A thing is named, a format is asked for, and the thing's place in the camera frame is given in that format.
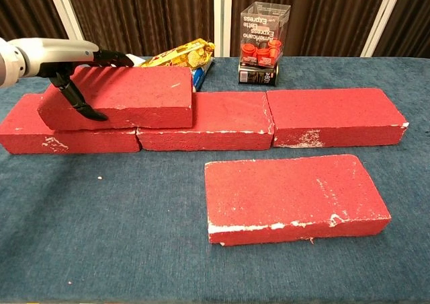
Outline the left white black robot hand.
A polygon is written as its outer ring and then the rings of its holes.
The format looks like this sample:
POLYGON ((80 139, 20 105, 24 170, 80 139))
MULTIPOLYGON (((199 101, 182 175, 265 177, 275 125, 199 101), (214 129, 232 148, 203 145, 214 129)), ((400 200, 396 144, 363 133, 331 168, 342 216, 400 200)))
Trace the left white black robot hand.
POLYGON ((69 104, 82 116, 106 121, 105 114, 94 110, 86 101, 71 75, 79 65, 94 67, 132 67, 134 62, 124 53, 100 49, 86 40, 54 38, 24 38, 17 45, 26 62, 26 75, 48 78, 59 89, 69 104))

